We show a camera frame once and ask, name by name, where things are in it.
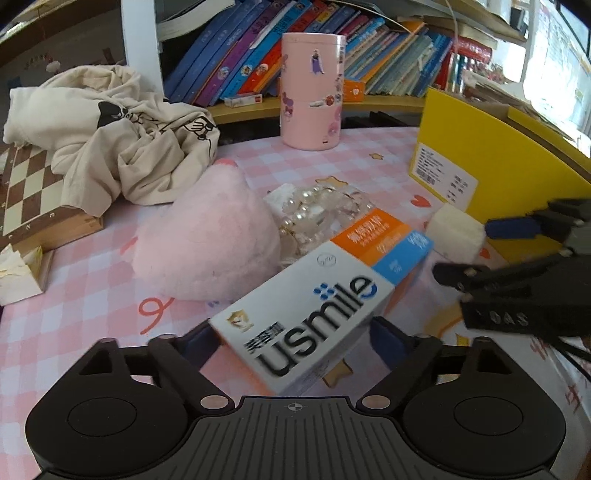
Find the wooden chess board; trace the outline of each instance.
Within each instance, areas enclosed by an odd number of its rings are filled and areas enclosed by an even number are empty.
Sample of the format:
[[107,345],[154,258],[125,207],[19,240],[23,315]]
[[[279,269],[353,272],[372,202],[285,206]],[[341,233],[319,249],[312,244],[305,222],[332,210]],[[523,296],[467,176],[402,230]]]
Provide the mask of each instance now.
[[0,249],[12,244],[21,252],[41,245],[53,250],[102,230],[102,218],[61,204],[63,176],[51,171],[51,155],[28,145],[0,143],[6,161],[0,184]]

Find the beige hoodie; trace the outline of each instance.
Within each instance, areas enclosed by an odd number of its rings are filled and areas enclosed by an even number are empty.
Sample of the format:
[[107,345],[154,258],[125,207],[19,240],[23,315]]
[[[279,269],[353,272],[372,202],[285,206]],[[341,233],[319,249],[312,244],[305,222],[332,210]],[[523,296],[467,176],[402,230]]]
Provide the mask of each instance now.
[[102,215],[123,193],[140,205],[175,200],[215,159],[211,114],[139,89],[129,67],[81,66],[10,91],[4,142],[54,152],[61,202]]

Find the purple book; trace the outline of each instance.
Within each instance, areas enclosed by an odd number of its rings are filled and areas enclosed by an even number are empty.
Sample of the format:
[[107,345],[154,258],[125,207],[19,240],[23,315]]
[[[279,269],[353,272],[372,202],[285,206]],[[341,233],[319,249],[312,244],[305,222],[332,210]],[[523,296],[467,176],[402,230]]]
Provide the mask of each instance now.
[[277,16],[286,3],[286,1],[275,1],[265,9],[261,16],[252,24],[236,45],[234,45],[224,61],[213,72],[207,85],[194,102],[195,105],[207,106],[209,104],[224,80],[226,80],[227,76],[246,53],[248,47],[255,41],[259,32]]

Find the barcode label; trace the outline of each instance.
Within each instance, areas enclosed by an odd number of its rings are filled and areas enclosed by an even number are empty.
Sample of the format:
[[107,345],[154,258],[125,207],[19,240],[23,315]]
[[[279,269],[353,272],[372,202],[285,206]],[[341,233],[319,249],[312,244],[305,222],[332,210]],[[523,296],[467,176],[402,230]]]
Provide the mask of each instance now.
[[417,175],[419,177],[421,177],[427,183],[430,183],[431,185],[435,185],[435,179],[431,175],[428,175],[426,171],[421,170],[420,168],[417,168]]
[[456,208],[466,210],[478,180],[432,148],[419,144],[413,174]]

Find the pink stuffed animal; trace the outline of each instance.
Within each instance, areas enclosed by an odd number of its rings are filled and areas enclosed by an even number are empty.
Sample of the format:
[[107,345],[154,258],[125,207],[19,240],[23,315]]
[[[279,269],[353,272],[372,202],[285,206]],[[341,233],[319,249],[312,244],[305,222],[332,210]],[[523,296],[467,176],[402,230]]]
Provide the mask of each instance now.
[[122,250],[137,278],[180,300],[237,300],[280,270],[271,211],[229,160],[209,167]]

